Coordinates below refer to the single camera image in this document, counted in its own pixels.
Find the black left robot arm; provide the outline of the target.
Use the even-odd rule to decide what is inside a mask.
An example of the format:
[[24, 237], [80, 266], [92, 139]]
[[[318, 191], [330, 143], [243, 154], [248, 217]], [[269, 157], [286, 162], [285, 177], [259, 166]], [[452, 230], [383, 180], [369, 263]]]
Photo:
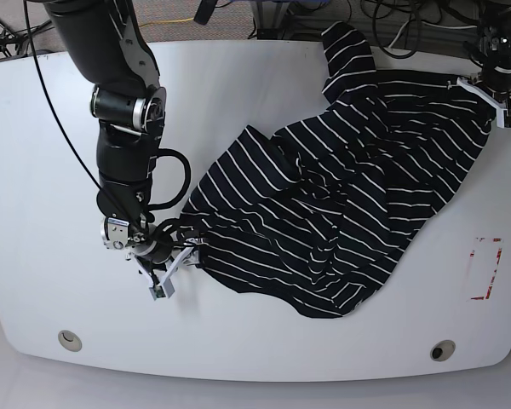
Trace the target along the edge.
[[455, 196], [511, 95], [511, 5], [488, 3], [468, 50], [475, 78], [376, 67], [359, 30], [322, 32], [325, 110], [266, 137], [245, 128], [181, 212], [181, 233], [284, 249], [384, 253]]

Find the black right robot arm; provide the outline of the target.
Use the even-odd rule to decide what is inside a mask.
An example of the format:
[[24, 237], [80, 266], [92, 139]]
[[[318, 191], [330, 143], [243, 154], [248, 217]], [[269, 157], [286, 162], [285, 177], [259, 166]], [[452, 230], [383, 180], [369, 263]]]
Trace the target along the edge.
[[[166, 90], [144, 41], [131, 1], [46, 1], [45, 11], [83, 77], [94, 85], [89, 109], [99, 122], [97, 206], [105, 217], [103, 242], [129, 250], [145, 268], [164, 268], [183, 247], [173, 238], [177, 223], [154, 223], [154, 211], [183, 199], [191, 182], [187, 158], [160, 146]], [[152, 173], [160, 158], [183, 167], [180, 192], [154, 204]]]

